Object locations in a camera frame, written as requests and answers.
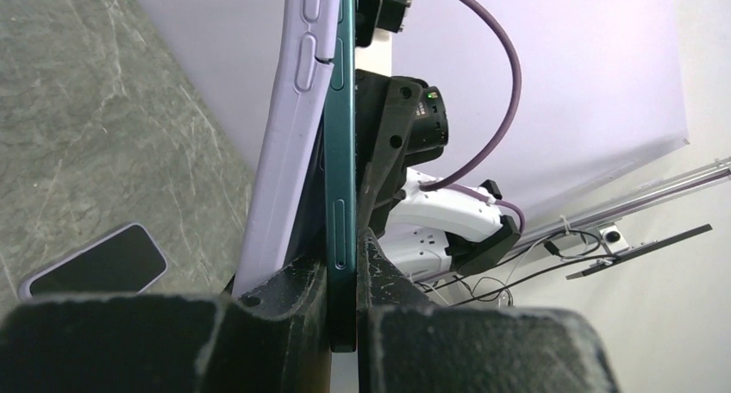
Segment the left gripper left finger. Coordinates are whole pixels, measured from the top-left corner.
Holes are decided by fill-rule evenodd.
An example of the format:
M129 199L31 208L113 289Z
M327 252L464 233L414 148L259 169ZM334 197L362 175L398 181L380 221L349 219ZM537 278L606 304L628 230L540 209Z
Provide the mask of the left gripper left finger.
M1 324L4 392L325 392L325 266L229 295L57 295Z

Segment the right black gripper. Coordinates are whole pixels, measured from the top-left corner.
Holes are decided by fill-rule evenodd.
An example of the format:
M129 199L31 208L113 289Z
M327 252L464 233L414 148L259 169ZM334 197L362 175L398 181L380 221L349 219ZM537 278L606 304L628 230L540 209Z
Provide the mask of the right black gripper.
M384 231L381 215L397 191L405 149L425 81L389 77L375 72L355 72L356 225L359 235L367 228Z

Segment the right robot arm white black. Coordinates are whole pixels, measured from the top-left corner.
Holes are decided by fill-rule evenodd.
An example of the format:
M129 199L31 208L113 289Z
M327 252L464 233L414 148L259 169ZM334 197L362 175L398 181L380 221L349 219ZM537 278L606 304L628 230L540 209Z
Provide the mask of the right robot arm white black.
M382 248L416 281L496 266L522 235L522 224L501 212L497 185L487 180L426 191L438 179L416 169L439 158L448 143L440 91L418 78L365 70L355 72L354 83L359 227L381 238L390 226L414 226Z

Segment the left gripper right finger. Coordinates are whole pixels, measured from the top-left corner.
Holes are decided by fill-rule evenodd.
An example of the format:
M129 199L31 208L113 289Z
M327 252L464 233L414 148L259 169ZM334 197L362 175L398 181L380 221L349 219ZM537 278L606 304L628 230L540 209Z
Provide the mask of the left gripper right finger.
M565 309L447 307L384 255L358 244L358 363L363 392L617 392L603 343Z

